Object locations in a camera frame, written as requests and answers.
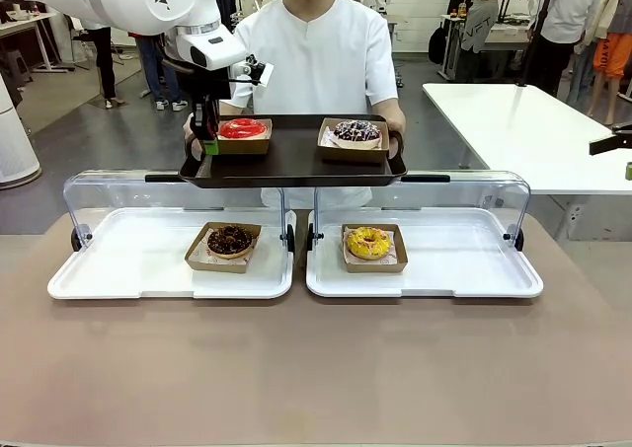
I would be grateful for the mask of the person's left hand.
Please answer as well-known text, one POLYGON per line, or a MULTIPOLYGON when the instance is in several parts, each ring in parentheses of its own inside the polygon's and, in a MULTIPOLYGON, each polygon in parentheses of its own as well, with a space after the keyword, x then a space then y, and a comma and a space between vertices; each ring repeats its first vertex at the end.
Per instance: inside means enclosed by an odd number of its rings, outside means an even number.
POLYGON ((404 148, 406 118, 401 110, 391 112, 385 117, 389 131, 389 158, 398 155, 404 148))

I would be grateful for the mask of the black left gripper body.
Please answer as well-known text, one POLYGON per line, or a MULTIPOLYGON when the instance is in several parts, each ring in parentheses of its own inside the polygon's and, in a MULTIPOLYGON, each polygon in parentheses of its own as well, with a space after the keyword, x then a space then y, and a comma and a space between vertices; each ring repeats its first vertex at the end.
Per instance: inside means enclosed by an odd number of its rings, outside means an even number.
POLYGON ((228 68, 209 71, 197 68, 190 76, 190 95, 195 103, 207 100, 220 101, 231 98, 231 85, 228 68))

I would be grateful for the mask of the person's right hand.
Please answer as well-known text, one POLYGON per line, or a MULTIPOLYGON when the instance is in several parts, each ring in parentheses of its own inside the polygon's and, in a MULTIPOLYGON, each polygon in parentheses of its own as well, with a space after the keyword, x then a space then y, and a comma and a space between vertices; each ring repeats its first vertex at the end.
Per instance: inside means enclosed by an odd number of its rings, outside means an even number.
POLYGON ((201 142, 196 138, 192 130, 191 122, 193 118, 194 114, 190 113, 183 125, 185 151, 188 156, 193 157, 197 161, 201 161, 204 156, 204 149, 201 142))

